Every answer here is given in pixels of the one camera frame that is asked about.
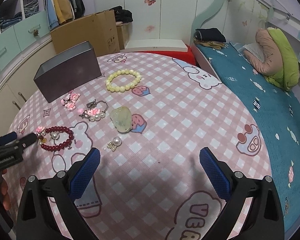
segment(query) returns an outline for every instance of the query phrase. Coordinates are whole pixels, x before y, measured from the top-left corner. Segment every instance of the red fabric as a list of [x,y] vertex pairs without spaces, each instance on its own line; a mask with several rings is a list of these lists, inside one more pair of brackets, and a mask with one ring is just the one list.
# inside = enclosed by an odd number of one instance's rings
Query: red fabric
[[195,58],[194,55],[192,54],[191,48],[188,45],[186,46],[188,47],[187,52],[180,52],[180,51],[142,51],[142,52],[160,54],[168,57],[181,59],[195,66]]

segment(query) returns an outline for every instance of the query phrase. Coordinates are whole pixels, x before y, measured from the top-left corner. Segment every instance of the teal bed sheet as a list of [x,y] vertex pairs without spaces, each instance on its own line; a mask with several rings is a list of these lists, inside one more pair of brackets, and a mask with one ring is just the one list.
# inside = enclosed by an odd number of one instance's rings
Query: teal bed sheet
[[197,45],[249,110],[264,137],[287,231],[300,216],[300,103],[293,92],[269,84],[231,45]]

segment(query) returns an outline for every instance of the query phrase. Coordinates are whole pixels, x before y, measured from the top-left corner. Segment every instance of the green drawer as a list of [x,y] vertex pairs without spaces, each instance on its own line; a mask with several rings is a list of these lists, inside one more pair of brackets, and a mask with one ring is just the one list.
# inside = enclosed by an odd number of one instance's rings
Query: green drawer
[[[21,50],[26,49],[32,43],[49,33],[48,20],[45,11],[32,15],[13,27]],[[39,34],[36,37],[34,36],[34,30],[39,31]]]
[[21,52],[13,27],[0,34],[0,72]]

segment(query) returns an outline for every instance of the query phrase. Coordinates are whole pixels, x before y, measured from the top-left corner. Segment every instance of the pink checkered tablecloth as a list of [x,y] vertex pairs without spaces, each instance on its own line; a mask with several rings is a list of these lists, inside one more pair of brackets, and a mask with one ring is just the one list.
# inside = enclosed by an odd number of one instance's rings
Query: pink checkered tablecloth
[[[64,97],[48,104],[37,91],[12,123],[10,131],[20,137],[38,125],[67,126],[75,137],[71,147],[60,152],[32,145],[25,150],[24,161],[8,170],[5,179],[14,220],[30,175],[50,178],[68,170],[92,147],[100,150],[101,163],[75,204],[100,240],[200,240],[225,205],[199,163],[203,147],[247,177],[271,175],[268,152],[253,117],[207,72],[157,54],[114,54],[98,61],[102,77],[74,92],[81,94],[77,108],[93,99],[108,102],[104,119],[89,122],[63,107]],[[141,73],[138,88],[124,93],[106,90],[106,77],[126,68]],[[132,79],[122,75],[113,82],[122,85]],[[119,134],[109,117],[119,106],[127,106],[133,114],[133,130],[126,134]],[[63,136],[55,143],[65,140]],[[116,136],[122,138],[122,145],[112,152],[106,145]],[[70,237],[56,205],[50,203],[62,234]],[[246,201],[231,236],[240,231],[249,206]]]

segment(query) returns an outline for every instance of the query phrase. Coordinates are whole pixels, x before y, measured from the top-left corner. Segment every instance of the brown box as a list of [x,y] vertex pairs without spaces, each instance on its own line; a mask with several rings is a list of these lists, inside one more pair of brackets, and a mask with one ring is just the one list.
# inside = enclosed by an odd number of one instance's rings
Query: brown box
[[120,52],[113,10],[79,18],[57,27],[50,34],[57,53],[85,41],[90,42],[97,57]]
[[51,103],[100,76],[93,47],[85,41],[42,63],[33,80],[47,102]]
[[129,41],[128,25],[122,25],[117,27],[118,40],[120,49],[125,49]]

